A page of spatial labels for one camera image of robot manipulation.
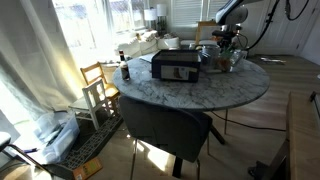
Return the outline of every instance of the cardboard box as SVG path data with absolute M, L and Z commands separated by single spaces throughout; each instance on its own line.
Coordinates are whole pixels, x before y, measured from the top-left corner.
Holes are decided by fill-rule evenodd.
M 73 170 L 75 180 L 85 180 L 102 169 L 102 165 L 97 157 L 87 161 L 83 165 Z
M 200 63 L 196 50 L 161 50 L 152 58 L 152 78 L 197 82 Z

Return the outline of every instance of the cable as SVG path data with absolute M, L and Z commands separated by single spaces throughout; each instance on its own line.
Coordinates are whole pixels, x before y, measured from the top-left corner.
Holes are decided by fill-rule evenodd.
M 260 42 L 260 40 L 262 39 L 262 37 L 264 36 L 264 34 L 267 32 L 267 29 L 269 28 L 269 25 L 270 25 L 270 23 L 271 23 L 271 21 L 272 21 L 272 17 L 273 17 L 273 15 L 274 15 L 275 11 L 276 11 L 276 8 L 277 8 L 277 6 L 278 6 L 279 1 L 280 1 L 280 0 L 277 0 L 277 1 L 274 3 L 274 5 L 273 5 L 273 7 L 272 7 L 272 11 L 271 11 L 271 13 L 269 13 L 269 19 L 267 20 L 267 25 L 266 25 L 266 27 L 264 28 L 264 30 L 263 30 L 263 32 L 261 33 L 261 35 L 259 36 L 259 38 L 256 40 L 256 42 L 255 42 L 251 47 L 248 47 L 248 48 L 246 48 L 245 50 L 248 51 L 248 50 L 252 49 L 254 46 L 256 46 L 256 45 Z
M 243 45 L 242 45 L 242 43 L 241 43 L 241 40 L 240 40 L 239 36 L 237 36 L 237 39 L 238 39 L 238 41 L 239 41 L 240 46 L 241 46 L 242 48 L 245 48 L 245 46 L 243 47 Z
M 4 171 L 6 171 L 6 170 L 9 169 L 9 168 L 12 168 L 13 166 L 19 166 L 19 165 L 28 165 L 28 164 L 25 163 L 25 162 L 20 162 L 20 163 L 12 164 L 12 165 L 10 165 L 10 166 L 2 169 L 2 170 L 0 171 L 0 174 L 3 173 Z
M 245 126 L 245 127 L 248 127 L 248 128 L 252 128 L 252 129 L 272 130 L 272 131 L 281 131 L 281 132 L 285 132 L 285 131 L 286 131 L 286 130 L 284 130 L 284 129 L 275 129 L 275 128 L 265 128 L 265 127 L 249 126 L 249 125 L 242 124 L 242 123 L 238 123 L 238 122 L 235 122 L 235 121 L 232 121 L 232 120 L 229 120 L 229 119 L 225 119 L 225 118 L 219 116 L 218 114 L 216 114 L 216 113 L 213 112 L 213 111 L 211 111 L 211 113 L 214 114 L 215 116 L 217 116 L 218 118 L 223 119 L 223 120 L 225 120 L 225 121 L 228 121 L 228 122 L 231 122 L 231 123 L 234 123 L 234 124 L 238 124 L 238 125 L 241 125 L 241 126 Z
M 297 17 L 291 18 L 290 17 L 290 13 L 291 13 L 290 0 L 286 0 L 286 7 L 284 9 L 285 9 L 285 13 L 286 13 L 286 16 L 287 16 L 288 20 L 289 21 L 294 21 L 294 20 L 298 19 L 301 16 L 301 14 L 303 13 L 303 11 L 305 10 L 305 8 L 307 7 L 308 3 L 309 3 L 309 0 L 307 0 L 307 2 L 304 4 L 302 10 L 300 11 L 300 13 L 298 14 Z
M 243 35 L 243 34 L 240 34 L 240 33 L 237 33 L 237 35 L 240 35 L 240 36 L 242 36 L 242 37 L 244 37 L 245 39 L 246 39 L 246 45 L 243 47 L 242 46 L 242 44 L 241 44 L 241 42 L 240 42 L 240 45 L 241 45 L 241 47 L 243 47 L 243 48 L 246 48 L 247 46 L 248 46 L 248 38 L 247 38 L 247 36 L 245 36 L 245 35 Z

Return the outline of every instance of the black stool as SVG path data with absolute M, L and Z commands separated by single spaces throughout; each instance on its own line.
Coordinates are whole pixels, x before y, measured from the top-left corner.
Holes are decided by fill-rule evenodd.
M 36 160 L 34 160 L 33 158 L 31 158 L 28 154 L 26 154 L 25 152 L 23 152 L 23 150 L 21 150 L 20 148 L 18 148 L 16 145 L 14 144 L 10 144 L 11 141 L 11 136 L 10 134 L 6 133 L 6 132 L 0 132 L 0 152 L 3 151 L 6 147 L 11 147 L 14 150 L 16 150 L 20 155 L 22 155 L 23 157 L 27 158 L 29 161 L 31 161 L 32 163 L 34 163 L 38 168 L 48 172 L 50 175 L 51 173 L 45 168 L 43 167 L 41 164 L 39 164 Z

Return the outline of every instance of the lamp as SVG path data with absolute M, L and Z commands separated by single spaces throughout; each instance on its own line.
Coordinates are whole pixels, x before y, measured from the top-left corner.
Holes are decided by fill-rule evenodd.
M 157 16 L 158 16 L 158 33 L 161 36 L 166 33 L 167 5 L 157 4 Z
M 155 20 L 157 19 L 157 10 L 154 8 L 144 10 L 144 20 L 151 21 L 151 29 L 156 29 Z

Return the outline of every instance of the black box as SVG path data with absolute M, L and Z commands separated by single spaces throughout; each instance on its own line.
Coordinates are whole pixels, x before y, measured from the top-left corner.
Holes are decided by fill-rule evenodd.
M 152 58 L 152 78 L 197 82 L 200 63 L 197 50 L 161 50 Z

